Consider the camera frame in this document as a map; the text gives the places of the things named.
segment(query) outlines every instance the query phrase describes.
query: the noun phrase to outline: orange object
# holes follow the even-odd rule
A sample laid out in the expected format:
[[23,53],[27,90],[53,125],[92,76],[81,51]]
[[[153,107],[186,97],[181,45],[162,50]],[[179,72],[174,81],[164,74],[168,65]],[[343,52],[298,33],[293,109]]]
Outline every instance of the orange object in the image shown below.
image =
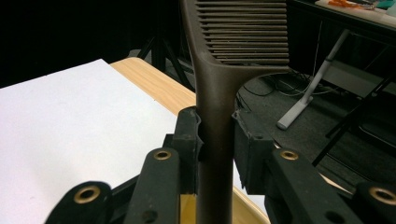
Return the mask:
[[337,6],[337,7],[361,8],[359,4],[350,4],[347,2],[347,0],[330,0],[329,5]]

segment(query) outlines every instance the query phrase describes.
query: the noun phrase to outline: hole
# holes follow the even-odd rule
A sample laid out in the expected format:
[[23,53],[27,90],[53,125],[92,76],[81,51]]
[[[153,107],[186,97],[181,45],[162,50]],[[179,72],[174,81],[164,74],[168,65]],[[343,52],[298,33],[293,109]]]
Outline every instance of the hole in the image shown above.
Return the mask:
[[80,189],[74,197],[75,203],[90,203],[100,194],[100,189],[95,185]]
[[87,199],[87,198],[90,198],[93,195],[93,193],[94,193],[93,190],[88,189],[88,190],[82,192],[80,197],[83,198],[83,199]]
[[372,187],[369,189],[369,192],[373,198],[377,199],[381,203],[396,205],[396,194],[388,189]]
[[341,217],[340,215],[338,215],[337,213],[332,212],[332,211],[327,212],[325,216],[332,223],[345,223],[346,222],[343,217]]
[[145,223],[153,223],[157,220],[158,214],[156,211],[148,210],[142,214],[142,220]]
[[168,151],[158,151],[154,154],[154,158],[159,161],[167,160],[171,157],[171,153]]
[[298,159],[298,154],[292,151],[282,151],[280,152],[280,156],[289,161],[295,161]]
[[264,137],[262,136],[262,135],[256,135],[256,136],[254,136],[256,139],[263,139]]

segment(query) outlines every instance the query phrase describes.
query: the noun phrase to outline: white paper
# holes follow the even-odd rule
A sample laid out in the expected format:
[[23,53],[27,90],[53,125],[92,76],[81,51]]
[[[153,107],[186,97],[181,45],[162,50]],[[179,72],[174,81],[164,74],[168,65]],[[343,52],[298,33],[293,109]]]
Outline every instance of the white paper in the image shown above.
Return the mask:
[[74,186],[138,175],[176,120],[102,60],[0,89],[0,223],[44,223]]

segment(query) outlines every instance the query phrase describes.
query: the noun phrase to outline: metal grommet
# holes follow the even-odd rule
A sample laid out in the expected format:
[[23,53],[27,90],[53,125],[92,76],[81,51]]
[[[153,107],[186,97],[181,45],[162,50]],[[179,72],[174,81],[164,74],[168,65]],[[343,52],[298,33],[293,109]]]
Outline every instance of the metal grommet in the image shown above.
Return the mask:
[[369,189],[369,192],[373,198],[377,199],[381,203],[396,205],[396,194],[390,190],[372,187]]
[[75,203],[90,203],[100,194],[100,189],[95,185],[80,189],[74,197]]
[[280,156],[283,157],[283,159],[286,159],[289,161],[295,161],[298,159],[298,154],[293,151],[283,150],[280,152]]
[[171,156],[172,156],[172,153],[170,153],[169,151],[165,151],[165,150],[158,151],[154,154],[155,160],[159,160],[159,161],[168,160]]

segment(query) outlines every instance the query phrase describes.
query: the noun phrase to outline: cable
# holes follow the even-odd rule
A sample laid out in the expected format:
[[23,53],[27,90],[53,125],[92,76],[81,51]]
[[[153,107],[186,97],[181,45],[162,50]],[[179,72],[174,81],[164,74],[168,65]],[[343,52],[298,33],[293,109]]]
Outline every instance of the cable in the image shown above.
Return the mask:
[[329,92],[332,92],[332,91],[337,91],[338,90],[338,87],[336,87],[336,88],[332,88],[331,90],[328,90],[328,91],[319,91],[319,92],[314,92],[314,93],[312,93],[313,95],[321,95],[321,94],[325,94],[325,93],[329,93]]
[[320,34],[321,34],[321,26],[323,24],[323,21],[320,21],[320,26],[319,26],[319,33],[318,33],[318,43],[317,43],[317,48],[315,50],[315,60],[314,60],[314,70],[312,71],[312,76],[315,76],[315,70],[317,69],[317,59],[318,59],[318,52],[319,52],[319,43],[320,43]]
[[256,93],[256,92],[250,91],[245,85],[243,86],[243,88],[244,88],[246,91],[248,91],[249,93],[251,93],[251,94],[253,94],[253,95],[255,95],[255,96],[267,96],[267,95],[269,95],[269,94],[271,94],[271,93],[273,93],[273,92],[275,91],[275,88],[272,88],[269,92],[267,92],[267,93],[265,93],[265,94],[258,94],[258,93]]
[[[306,84],[309,82],[309,78],[305,74],[298,73],[296,71],[292,71],[289,73],[290,75],[293,75],[294,77],[300,79],[302,82],[298,83],[296,86],[291,86],[289,83],[286,83],[283,80],[280,80],[279,78],[273,77],[273,80],[275,81],[275,89],[279,91],[282,94],[290,95],[289,92],[297,91],[299,92],[298,94],[301,94],[303,91],[299,91],[299,88],[302,87],[302,85]],[[289,89],[285,90],[284,88],[280,88],[280,84],[283,84],[284,86],[289,87]]]
[[304,94],[304,92],[308,89],[308,86],[309,86],[309,85],[307,85],[303,91],[299,91],[296,88],[293,88],[290,84],[288,84],[288,83],[286,83],[286,82],[284,82],[282,80],[279,80],[279,82],[282,83],[285,86],[288,86],[288,87],[292,88],[293,91],[297,91],[297,93],[294,93],[294,94],[288,94],[288,93],[285,93],[284,91],[279,91],[281,94],[284,94],[284,95],[287,95],[287,96],[296,96],[296,95]]

